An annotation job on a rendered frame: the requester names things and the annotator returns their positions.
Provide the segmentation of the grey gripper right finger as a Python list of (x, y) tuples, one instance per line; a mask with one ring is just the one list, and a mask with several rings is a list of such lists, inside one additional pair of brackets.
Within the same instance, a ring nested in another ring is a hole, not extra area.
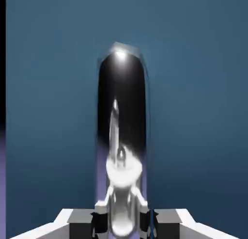
[(196, 222), (185, 208), (155, 209), (155, 239), (239, 239)]

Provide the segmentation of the blue cabinet door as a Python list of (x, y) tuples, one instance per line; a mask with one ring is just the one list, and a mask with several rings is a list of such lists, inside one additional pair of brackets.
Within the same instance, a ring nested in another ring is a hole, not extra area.
[(149, 204), (248, 239), (248, 0), (6, 0), (6, 236), (95, 204), (97, 60), (149, 75)]

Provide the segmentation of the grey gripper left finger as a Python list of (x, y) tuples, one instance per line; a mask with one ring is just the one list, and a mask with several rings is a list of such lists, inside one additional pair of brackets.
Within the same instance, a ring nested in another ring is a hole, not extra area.
[(63, 208), (53, 222), (10, 239), (92, 239), (92, 209)]

